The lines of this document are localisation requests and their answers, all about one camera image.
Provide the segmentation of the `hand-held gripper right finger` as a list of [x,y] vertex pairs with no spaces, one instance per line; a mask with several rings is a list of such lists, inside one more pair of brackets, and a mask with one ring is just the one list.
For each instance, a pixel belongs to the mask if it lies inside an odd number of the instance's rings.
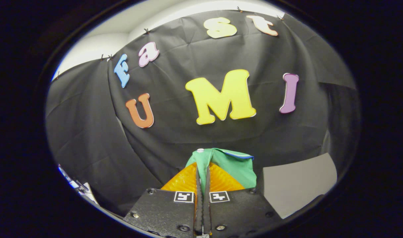
[[203,198],[203,232],[211,237],[253,237],[283,223],[264,196],[261,169],[254,170],[256,186],[243,186],[213,163],[207,172]]

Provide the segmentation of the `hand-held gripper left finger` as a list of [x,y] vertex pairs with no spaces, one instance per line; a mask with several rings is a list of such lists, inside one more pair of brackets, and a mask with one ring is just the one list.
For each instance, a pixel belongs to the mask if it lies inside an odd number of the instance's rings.
[[197,164],[192,163],[161,189],[147,188],[123,220],[160,237],[195,237],[202,229],[202,208]]

